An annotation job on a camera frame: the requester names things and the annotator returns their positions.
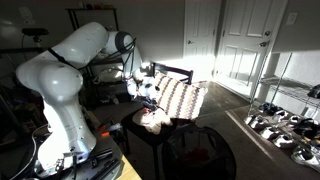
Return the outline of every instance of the wooden table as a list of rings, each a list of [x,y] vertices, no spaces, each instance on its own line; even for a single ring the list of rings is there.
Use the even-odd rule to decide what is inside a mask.
[[[89,111],[88,116],[90,120],[93,122],[94,126],[99,122],[92,112]],[[131,166],[127,158],[121,152],[119,146],[112,139],[112,137],[101,137],[99,132],[95,134],[95,136],[97,138],[97,145],[94,148],[94,151],[100,151],[106,148],[111,148],[113,156],[118,159],[121,159],[124,162],[123,170],[118,180],[141,180],[136,170],[134,170],[134,168]]]

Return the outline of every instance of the metal shelf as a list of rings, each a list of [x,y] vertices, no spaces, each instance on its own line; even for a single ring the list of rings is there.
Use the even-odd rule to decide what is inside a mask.
[[[308,92],[313,87],[312,85],[298,82],[290,78],[280,79],[279,77],[261,78],[260,83],[262,85],[269,86],[270,89],[273,89],[275,91],[277,90],[277,92],[280,92],[311,106],[317,107],[320,103],[319,99],[307,96]]]

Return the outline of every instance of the striped pillow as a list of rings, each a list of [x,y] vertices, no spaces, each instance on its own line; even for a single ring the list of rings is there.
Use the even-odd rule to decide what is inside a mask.
[[[155,85],[160,88],[158,106],[170,118],[192,120],[198,117],[206,88],[187,85],[159,71],[155,72]]]

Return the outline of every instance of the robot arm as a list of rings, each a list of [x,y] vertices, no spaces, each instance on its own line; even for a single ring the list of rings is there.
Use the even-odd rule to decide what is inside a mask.
[[[72,157],[65,156],[70,152],[76,154],[77,163],[85,161],[96,145],[80,109],[78,92],[83,78],[77,69],[85,67],[100,51],[108,54],[119,51],[125,63],[125,77],[129,77],[142,62],[137,47],[130,45],[132,41],[127,33],[108,33],[103,26],[93,22],[54,46],[54,53],[45,51],[19,66],[16,74],[20,82],[42,95],[44,114],[52,131],[38,151],[38,160],[44,170],[38,174],[40,177],[55,174],[58,160],[64,159],[64,168],[72,166]],[[69,65],[59,62],[59,57]],[[129,93],[136,95],[137,89],[132,87],[132,91],[128,87]]]

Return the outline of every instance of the chair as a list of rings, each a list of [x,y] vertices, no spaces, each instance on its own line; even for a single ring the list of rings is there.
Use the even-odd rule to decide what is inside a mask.
[[[168,67],[162,64],[153,63],[153,74],[155,70],[159,70],[161,72],[174,72],[178,74],[185,75],[186,78],[181,79],[180,81],[186,82],[186,84],[191,84],[193,71],[187,71],[179,68]],[[128,141],[127,129],[147,143],[152,147],[153,150],[153,158],[154,158],[154,167],[155,167],[155,175],[156,179],[159,179],[159,162],[158,162],[158,146],[165,142],[171,135],[171,133],[176,129],[177,123],[174,123],[173,126],[161,126],[160,134],[155,135],[153,133],[148,132],[145,127],[139,126],[132,121],[132,117],[136,114],[137,111],[132,112],[122,119],[121,124],[123,126],[124,135],[126,137],[126,153],[130,154],[130,146]]]

